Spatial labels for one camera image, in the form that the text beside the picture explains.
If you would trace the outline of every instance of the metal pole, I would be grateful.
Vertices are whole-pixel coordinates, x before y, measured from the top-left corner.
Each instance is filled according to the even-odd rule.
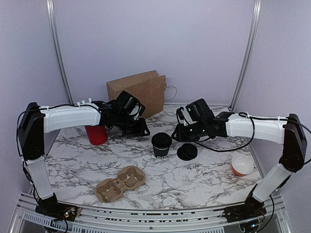
[[[57,59],[57,63],[58,63],[58,68],[59,68],[61,78],[63,81],[67,100],[70,104],[73,104],[73,99],[72,99],[71,91],[69,88],[69,84],[68,84],[68,80],[67,80],[67,76],[66,76],[66,72],[65,72],[65,67],[64,67],[64,63],[63,63],[63,58],[62,58],[62,54],[61,54],[60,46],[59,46],[53,0],[47,0],[47,7],[48,7],[48,15],[49,15],[50,27],[51,27],[51,31],[52,31],[53,45],[54,45],[55,55],[56,55],[56,59]]]
[[[240,94],[242,91],[242,86],[243,86],[244,81],[245,81],[248,63],[249,63],[250,56],[251,56],[251,53],[252,53],[252,50],[254,47],[255,38],[256,38],[256,34],[257,34],[257,30],[258,30],[260,11],[261,11],[261,0],[255,0],[253,18],[252,18],[251,28],[250,28],[250,32],[249,32],[245,56],[244,56],[243,64],[241,67],[237,86],[235,88],[234,95],[232,97],[232,101],[230,104],[230,108],[232,110],[234,110],[234,108],[236,107],[236,105],[238,103],[238,100],[239,100],[239,97],[240,97]]]

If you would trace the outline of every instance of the white cord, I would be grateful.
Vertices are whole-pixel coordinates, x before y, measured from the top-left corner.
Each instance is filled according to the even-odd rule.
[[[176,92],[175,92],[175,95],[174,95],[172,98],[170,98],[170,99],[165,99],[165,100],[172,100],[172,99],[174,99],[174,98],[176,97],[176,95],[177,95],[177,88],[176,88],[174,85],[169,85],[169,86],[166,86],[166,87],[165,87],[165,90],[166,90],[166,88],[168,88],[168,87],[174,88]]]

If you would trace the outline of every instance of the paper bag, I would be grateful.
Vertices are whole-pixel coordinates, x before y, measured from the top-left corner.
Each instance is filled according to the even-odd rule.
[[[155,70],[107,82],[109,100],[115,100],[121,91],[127,91],[145,105],[142,117],[149,118],[163,111],[165,75]]]

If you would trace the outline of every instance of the cardboard cup carrier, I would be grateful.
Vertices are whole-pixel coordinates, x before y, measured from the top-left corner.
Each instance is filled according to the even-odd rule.
[[[95,187],[95,194],[100,202],[112,202],[125,190],[135,189],[145,183],[146,175],[137,166],[123,168],[115,179],[106,179]]]

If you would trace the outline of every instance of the black cup lid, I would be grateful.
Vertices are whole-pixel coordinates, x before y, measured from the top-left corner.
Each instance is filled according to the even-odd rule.
[[[177,150],[177,156],[181,160],[189,161],[191,159],[194,159],[197,155],[198,155],[197,147],[193,144],[190,144],[190,143],[183,144]]]
[[[151,143],[156,148],[165,149],[171,146],[172,138],[167,133],[157,133],[152,137]]]

